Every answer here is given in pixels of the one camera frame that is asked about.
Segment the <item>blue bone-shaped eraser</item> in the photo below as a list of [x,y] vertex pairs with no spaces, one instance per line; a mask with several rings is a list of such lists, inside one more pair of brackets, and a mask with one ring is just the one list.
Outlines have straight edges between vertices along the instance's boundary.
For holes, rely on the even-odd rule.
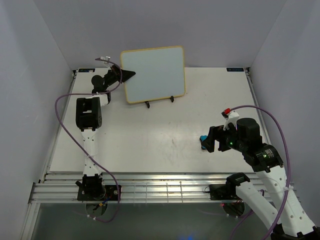
[[200,144],[201,144],[201,149],[202,150],[207,150],[208,147],[208,140],[207,140],[208,136],[207,135],[201,135],[199,137],[200,140]]

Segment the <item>aluminium table frame rail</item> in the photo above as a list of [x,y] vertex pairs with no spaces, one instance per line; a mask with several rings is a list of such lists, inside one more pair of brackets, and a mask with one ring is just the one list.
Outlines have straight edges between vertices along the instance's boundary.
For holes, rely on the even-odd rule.
[[186,93],[174,102],[128,104],[123,87],[102,109],[98,130],[100,164],[107,169],[104,182],[121,185],[122,203],[206,203],[210,184],[244,172],[254,186],[264,186],[234,150],[208,153],[199,138],[211,126],[224,123],[226,108],[254,105],[249,69],[187,68]]

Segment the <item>yellow framed whiteboard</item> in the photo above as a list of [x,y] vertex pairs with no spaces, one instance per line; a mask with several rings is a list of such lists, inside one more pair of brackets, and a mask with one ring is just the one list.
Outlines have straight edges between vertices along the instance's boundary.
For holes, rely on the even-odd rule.
[[186,93],[185,54],[182,46],[126,50],[123,70],[135,72],[124,82],[126,101],[137,104],[182,97]]

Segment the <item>blue label sticker left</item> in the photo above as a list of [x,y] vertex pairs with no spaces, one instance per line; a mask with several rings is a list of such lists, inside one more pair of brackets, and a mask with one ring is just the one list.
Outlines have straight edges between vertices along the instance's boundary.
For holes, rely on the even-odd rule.
[[79,73],[94,73],[95,69],[94,68],[79,68],[78,72]]

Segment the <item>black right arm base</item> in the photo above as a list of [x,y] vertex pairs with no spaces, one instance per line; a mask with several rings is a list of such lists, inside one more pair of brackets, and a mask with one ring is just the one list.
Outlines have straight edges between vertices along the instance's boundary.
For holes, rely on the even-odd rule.
[[204,193],[209,194],[211,200],[240,200],[235,188],[227,184],[210,184],[204,189]]

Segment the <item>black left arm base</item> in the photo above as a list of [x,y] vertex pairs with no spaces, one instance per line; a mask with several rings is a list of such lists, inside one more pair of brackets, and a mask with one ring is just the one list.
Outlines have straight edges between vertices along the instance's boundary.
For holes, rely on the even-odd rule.
[[122,186],[118,185],[101,185],[97,189],[86,189],[79,187],[78,201],[117,201],[121,196]]

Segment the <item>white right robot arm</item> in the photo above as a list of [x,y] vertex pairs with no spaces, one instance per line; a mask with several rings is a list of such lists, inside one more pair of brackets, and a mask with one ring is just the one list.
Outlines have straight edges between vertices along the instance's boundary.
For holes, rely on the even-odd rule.
[[253,118],[241,118],[226,126],[212,126],[199,138],[201,148],[210,153],[235,150],[242,154],[266,188],[272,203],[254,189],[243,172],[226,178],[223,186],[209,187],[212,200],[244,200],[267,228],[273,240],[318,240],[320,229],[307,216],[292,188],[287,186],[289,175],[278,151],[266,144],[260,126]]

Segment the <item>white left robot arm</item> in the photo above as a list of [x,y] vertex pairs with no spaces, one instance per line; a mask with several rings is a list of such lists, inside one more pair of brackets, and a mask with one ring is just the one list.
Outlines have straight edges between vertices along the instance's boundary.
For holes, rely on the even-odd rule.
[[96,138],[98,129],[103,123],[101,107],[108,105],[111,101],[111,94],[106,91],[114,83],[126,82],[135,74],[134,71],[120,70],[112,65],[104,76],[94,75],[91,78],[92,96],[80,97],[76,100],[75,123],[81,133],[83,148],[87,152],[84,157],[82,182],[78,181],[76,184],[85,195],[95,200],[100,200],[106,195],[102,170],[92,161],[98,160]]

